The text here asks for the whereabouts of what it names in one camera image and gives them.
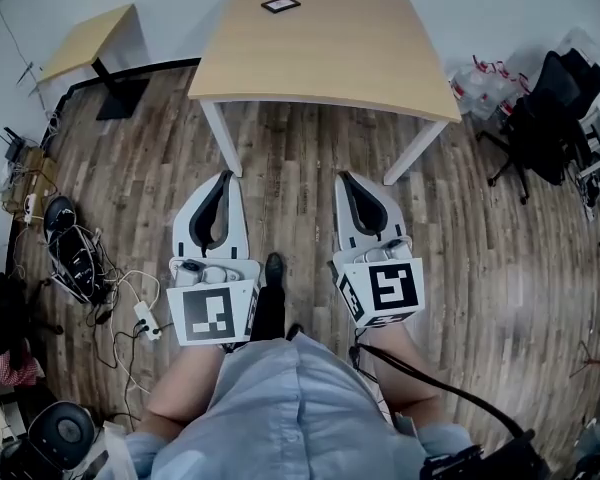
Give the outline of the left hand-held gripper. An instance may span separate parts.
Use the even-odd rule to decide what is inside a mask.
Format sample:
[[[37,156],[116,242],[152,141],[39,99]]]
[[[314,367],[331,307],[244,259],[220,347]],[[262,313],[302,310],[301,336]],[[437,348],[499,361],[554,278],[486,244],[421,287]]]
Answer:
[[[175,217],[172,243],[174,285],[166,293],[179,344],[249,341],[261,265],[248,259],[245,211],[233,172],[222,171],[193,192]]]

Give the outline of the clear plastic bags red print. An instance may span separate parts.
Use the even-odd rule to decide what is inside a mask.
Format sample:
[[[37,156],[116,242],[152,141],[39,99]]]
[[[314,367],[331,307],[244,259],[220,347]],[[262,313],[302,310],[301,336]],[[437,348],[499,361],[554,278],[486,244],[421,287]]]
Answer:
[[[571,76],[559,91],[567,105],[585,116],[600,93],[600,45],[582,28],[572,28],[553,50]],[[487,120],[504,120],[518,99],[531,94],[540,83],[548,51],[524,46],[505,61],[473,58],[455,71],[450,86],[461,114]]]

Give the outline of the black router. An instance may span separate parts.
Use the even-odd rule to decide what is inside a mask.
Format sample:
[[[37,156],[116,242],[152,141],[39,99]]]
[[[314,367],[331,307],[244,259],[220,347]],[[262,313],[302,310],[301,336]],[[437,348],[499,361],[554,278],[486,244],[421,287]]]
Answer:
[[[26,141],[20,135],[12,131],[9,127],[4,127],[3,130],[9,137],[9,139],[6,139],[0,135],[0,138],[8,144],[8,149],[5,153],[5,159],[14,163],[18,160],[22,149],[26,145]]]

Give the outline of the person's black trouser leg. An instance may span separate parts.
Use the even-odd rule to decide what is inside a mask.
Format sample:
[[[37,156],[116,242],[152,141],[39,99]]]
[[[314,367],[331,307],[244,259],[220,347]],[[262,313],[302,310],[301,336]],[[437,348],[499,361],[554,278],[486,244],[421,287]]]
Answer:
[[[282,286],[264,286],[259,293],[250,341],[285,337],[285,291]]]

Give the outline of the round black speaker device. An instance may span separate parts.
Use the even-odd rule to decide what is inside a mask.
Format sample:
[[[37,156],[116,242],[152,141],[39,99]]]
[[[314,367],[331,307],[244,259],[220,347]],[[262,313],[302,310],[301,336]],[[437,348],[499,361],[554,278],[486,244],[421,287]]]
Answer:
[[[50,464],[73,470],[90,451],[95,425],[90,413],[69,401],[58,401],[38,414],[28,429],[28,441]]]

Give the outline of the black pack on waist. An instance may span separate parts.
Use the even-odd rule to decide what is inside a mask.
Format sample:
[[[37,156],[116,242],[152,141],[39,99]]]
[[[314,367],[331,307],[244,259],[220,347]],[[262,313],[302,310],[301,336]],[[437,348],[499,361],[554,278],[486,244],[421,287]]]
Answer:
[[[551,472],[532,446],[534,437],[527,430],[488,456],[472,445],[455,455],[427,458],[420,480],[547,480]]]

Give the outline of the small wooden side table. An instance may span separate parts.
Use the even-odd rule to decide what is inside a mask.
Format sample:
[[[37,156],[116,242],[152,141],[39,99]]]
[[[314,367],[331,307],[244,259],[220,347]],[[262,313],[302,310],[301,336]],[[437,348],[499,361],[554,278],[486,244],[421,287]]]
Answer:
[[[90,67],[97,75],[97,81],[103,83],[108,90],[96,120],[131,118],[148,81],[117,81],[104,65],[102,54],[136,17],[135,5],[127,4],[76,24],[44,65],[37,85],[41,86],[78,69]]]

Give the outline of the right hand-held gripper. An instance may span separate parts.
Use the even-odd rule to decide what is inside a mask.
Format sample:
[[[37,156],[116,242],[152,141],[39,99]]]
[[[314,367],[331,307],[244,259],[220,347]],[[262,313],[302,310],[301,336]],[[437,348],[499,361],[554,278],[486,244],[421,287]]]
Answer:
[[[359,174],[334,182],[339,246],[331,261],[334,285],[356,328],[401,323],[425,308],[423,262],[399,205]]]

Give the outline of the person's black shoe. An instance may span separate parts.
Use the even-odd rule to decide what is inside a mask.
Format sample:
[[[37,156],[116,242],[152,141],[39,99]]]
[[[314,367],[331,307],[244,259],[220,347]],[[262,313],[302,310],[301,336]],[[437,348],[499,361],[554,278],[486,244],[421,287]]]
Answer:
[[[277,252],[268,255],[265,263],[265,282],[267,287],[282,287],[285,265],[282,256]]]

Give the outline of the red checked cloth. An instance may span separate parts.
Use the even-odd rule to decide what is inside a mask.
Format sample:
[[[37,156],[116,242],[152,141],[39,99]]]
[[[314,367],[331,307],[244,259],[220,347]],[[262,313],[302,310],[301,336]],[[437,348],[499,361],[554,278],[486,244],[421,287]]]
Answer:
[[[32,387],[46,375],[31,350],[20,353],[7,351],[0,355],[0,384],[7,387]]]

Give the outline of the brown cardboard box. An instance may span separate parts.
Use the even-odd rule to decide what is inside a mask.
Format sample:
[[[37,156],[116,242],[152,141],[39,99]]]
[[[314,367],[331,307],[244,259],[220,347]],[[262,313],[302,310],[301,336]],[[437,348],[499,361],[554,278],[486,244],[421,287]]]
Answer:
[[[48,202],[58,194],[57,164],[39,147],[25,147],[14,163],[4,165],[0,201],[4,211],[24,221],[24,200],[30,193],[37,195],[36,218],[42,218]]]

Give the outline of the black office chair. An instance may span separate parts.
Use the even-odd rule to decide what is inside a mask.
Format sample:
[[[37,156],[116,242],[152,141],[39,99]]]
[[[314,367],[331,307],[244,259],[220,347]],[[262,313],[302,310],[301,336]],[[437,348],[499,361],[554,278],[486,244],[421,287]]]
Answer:
[[[506,154],[506,162],[487,179],[490,187],[510,168],[522,188],[520,202],[530,197],[527,173],[534,172],[553,186],[565,180],[570,161],[592,158],[580,121],[600,93],[600,66],[590,63],[584,53],[570,48],[560,54],[546,54],[539,77],[530,93],[515,101],[499,133],[486,130],[476,134]]]

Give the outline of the light blue shirt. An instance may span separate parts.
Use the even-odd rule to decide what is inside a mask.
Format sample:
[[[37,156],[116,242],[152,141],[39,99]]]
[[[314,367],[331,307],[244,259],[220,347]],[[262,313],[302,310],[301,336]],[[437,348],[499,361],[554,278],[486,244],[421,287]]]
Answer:
[[[172,441],[126,439],[141,480],[418,480],[471,446],[452,423],[385,420],[360,377],[299,334],[229,355],[210,407]]]

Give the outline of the person's left forearm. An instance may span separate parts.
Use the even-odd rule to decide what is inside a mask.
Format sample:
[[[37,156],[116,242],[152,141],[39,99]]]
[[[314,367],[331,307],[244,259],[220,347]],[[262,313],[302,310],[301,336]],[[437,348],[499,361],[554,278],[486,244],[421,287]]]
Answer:
[[[217,345],[181,348],[151,391],[147,411],[186,426],[209,407],[226,353]]]

